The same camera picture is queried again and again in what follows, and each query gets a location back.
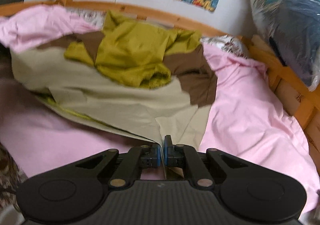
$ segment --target plastic bag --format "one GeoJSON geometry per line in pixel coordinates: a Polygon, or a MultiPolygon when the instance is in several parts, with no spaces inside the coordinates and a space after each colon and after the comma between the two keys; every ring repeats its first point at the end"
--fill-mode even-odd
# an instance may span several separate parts
{"type": "Polygon", "coordinates": [[[310,91],[320,82],[320,0],[251,0],[261,36],[310,91]]]}

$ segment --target wooden headboard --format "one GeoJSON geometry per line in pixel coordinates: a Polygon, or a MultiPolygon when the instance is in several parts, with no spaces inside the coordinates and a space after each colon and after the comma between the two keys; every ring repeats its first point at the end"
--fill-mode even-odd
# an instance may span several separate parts
{"type": "MultiPolygon", "coordinates": [[[[129,4],[56,0],[44,2],[12,3],[0,6],[0,16],[11,16],[15,13],[39,4],[61,5],[91,10],[115,10],[125,14],[133,14],[139,20],[155,20],[158,23],[179,29],[200,30],[205,36],[226,35],[213,27],[167,12],[139,7],[129,4]]],[[[284,105],[284,109],[294,115],[304,130],[308,142],[310,155],[313,158],[318,172],[320,171],[320,86],[310,92],[302,81],[289,67],[283,67],[279,60],[268,51],[258,48],[250,40],[242,38],[253,59],[261,61],[268,66],[269,86],[284,105]]]]}

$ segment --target pink bed sheet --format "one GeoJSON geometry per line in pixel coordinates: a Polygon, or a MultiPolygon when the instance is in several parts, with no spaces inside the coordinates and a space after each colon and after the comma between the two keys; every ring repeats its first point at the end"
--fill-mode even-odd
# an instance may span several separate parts
{"type": "Polygon", "coordinates": [[[320,183],[307,138],[269,89],[265,65],[206,44],[204,55],[218,86],[199,151],[218,148],[295,178],[308,195],[303,213],[314,209],[320,183]]]}
{"type": "Polygon", "coordinates": [[[19,53],[72,33],[98,29],[62,6],[38,5],[0,18],[0,42],[19,53]]]}
{"type": "MultiPolygon", "coordinates": [[[[146,144],[60,117],[14,80],[10,60],[1,55],[0,142],[28,177],[110,148],[126,153],[146,144]]],[[[141,178],[162,180],[164,172],[147,169],[141,178]]]]}

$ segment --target metal pin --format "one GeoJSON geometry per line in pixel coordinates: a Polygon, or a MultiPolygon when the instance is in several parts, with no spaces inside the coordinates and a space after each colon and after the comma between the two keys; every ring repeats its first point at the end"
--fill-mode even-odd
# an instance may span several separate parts
{"type": "Polygon", "coordinates": [[[110,185],[113,187],[123,187],[125,186],[125,180],[123,179],[113,179],[110,181],[110,185]]]}
{"type": "Polygon", "coordinates": [[[210,187],[211,185],[213,185],[213,181],[211,181],[210,179],[200,179],[198,180],[197,184],[201,187],[210,187]]]}

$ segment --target floral pattern cloth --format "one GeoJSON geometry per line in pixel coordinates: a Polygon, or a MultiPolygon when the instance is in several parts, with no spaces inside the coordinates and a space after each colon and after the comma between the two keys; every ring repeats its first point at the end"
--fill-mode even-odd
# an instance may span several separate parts
{"type": "Polygon", "coordinates": [[[201,37],[201,43],[215,45],[224,52],[234,54],[239,57],[249,58],[249,51],[247,47],[238,39],[233,36],[220,36],[220,37],[201,37]]]}
{"type": "Polygon", "coordinates": [[[13,205],[19,212],[15,190],[27,176],[17,166],[7,150],[0,144],[0,212],[8,205],[13,205]]]}
{"type": "Polygon", "coordinates": [[[80,18],[83,18],[88,23],[99,29],[103,28],[104,21],[106,19],[107,13],[99,10],[88,10],[80,8],[66,8],[68,12],[76,13],[80,18]]]}

